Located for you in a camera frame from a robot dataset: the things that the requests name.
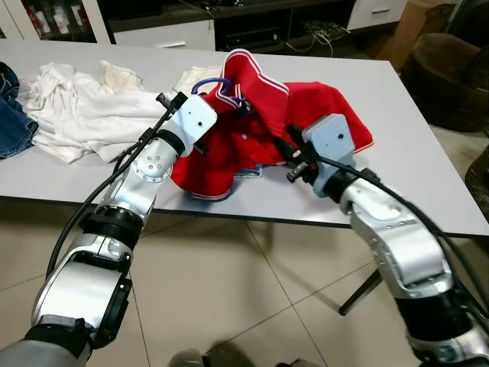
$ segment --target white cloth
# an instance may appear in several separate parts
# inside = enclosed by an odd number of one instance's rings
[[[98,78],[60,63],[43,65],[40,71],[21,80],[18,100],[39,124],[33,144],[67,163],[92,151],[104,162],[112,161],[165,112],[155,100],[157,93],[144,90],[139,75],[106,61],[100,62]],[[220,71],[189,68],[167,95],[178,90],[189,95],[196,82]]]
[[[221,75],[221,70],[222,67],[189,67],[183,72],[179,81],[173,86],[172,91],[167,96],[174,97],[178,92],[190,96],[192,88],[197,82],[208,78],[217,78]],[[216,85],[217,83],[204,84],[200,86],[199,93],[209,93]]]

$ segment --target blue jeans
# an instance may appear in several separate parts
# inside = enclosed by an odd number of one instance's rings
[[[0,62],[0,159],[29,148],[37,129],[37,123],[24,114],[15,100],[18,87],[14,71]]]

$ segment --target cabinet drawer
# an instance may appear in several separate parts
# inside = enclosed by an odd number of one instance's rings
[[[357,0],[351,12],[348,29],[399,21],[407,0]]]
[[[117,44],[128,46],[215,50],[214,21],[194,21],[137,29],[136,31],[116,32],[114,37]]]

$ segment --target clothing pile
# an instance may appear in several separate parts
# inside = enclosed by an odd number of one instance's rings
[[[19,82],[14,71],[0,62],[0,159],[11,157],[31,146],[37,123],[27,117],[15,99]]]
[[[219,71],[191,68],[174,89],[189,93],[194,83]],[[39,124],[34,145],[66,163],[91,152],[110,162],[164,114],[157,94],[145,91],[133,70],[107,61],[100,62],[96,78],[72,65],[49,63],[40,75],[21,80],[18,100]]]
[[[246,50],[233,50],[225,58],[220,82],[203,98],[218,113],[216,124],[199,140],[208,154],[193,151],[173,166],[172,180],[198,198],[221,200],[231,192],[234,175],[256,164],[279,164],[278,136],[293,144],[285,126],[306,128],[326,115],[346,117],[355,151],[373,144],[368,129],[343,95],[321,83],[282,83],[265,75]],[[240,115],[243,103],[252,106]]]
[[[101,61],[97,77],[71,65],[49,63],[40,67],[40,75],[22,79],[18,101],[27,117],[12,99],[17,96],[18,81],[15,78],[13,83],[8,71],[4,77],[10,80],[8,88],[0,89],[6,102],[0,99],[4,103],[0,109],[17,114],[12,131],[24,133],[9,142],[11,150],[30,144],[35,120],[39,129],[32,144],[43,151],[67,163],[89,152],[110,162],[165,112],[155,101],[157,94],[144,90],[138,74]],[[208,78],[218,82],[203,84]],[[305,128],[325,115],[343,114],[355,150],[373,144],[371,133],[337,89],[321,83],[276,81],[264,74],[246,50],[230,52],[222,67],[189,68],[166,95],[173,98],[179,91],[203,93],[218,113],[218,121],[199,142],[209,153],[194,150],[173,167],[173,181],[198,198],[221,200],[229,195],[234,177],[260,177],[262,165],[283,163],[274,138],[292,143],[285,132],[291,123]],[[0,148],[5,136],[12,135],[2,132],[2,125]]]

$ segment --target drawer handle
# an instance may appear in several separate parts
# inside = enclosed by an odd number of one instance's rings
[[[185,41],[166,42],[164,44],[155,44],[154,46],[158,48],[183,47],[186,46],[186,42]]]
[[[375,8],[372,10],[372,14],[380,14],[380,13],[387,13],[390,10],[389,7],[385,6],[383,8]]]

